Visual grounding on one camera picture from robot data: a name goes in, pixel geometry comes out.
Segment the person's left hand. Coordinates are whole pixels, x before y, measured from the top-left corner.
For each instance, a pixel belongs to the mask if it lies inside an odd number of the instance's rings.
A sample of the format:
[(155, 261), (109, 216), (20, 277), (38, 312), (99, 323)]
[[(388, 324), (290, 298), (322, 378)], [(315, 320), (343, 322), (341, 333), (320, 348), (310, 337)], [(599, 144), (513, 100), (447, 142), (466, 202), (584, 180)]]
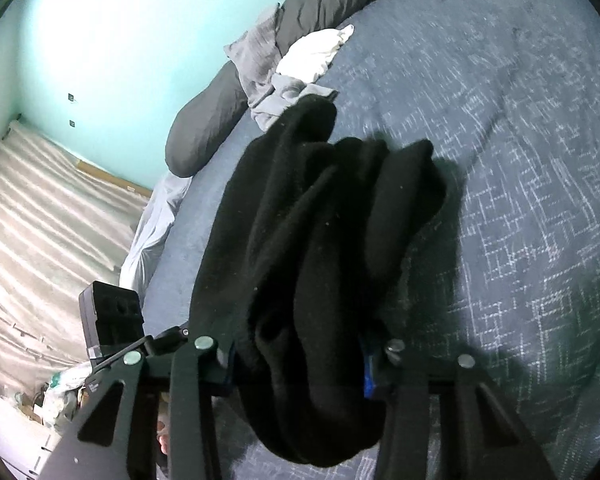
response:
[(160, 452), (168, 456), (170, 448), (170, 396), (163, 392), (159, 396), (157, 415), (157, 441)]

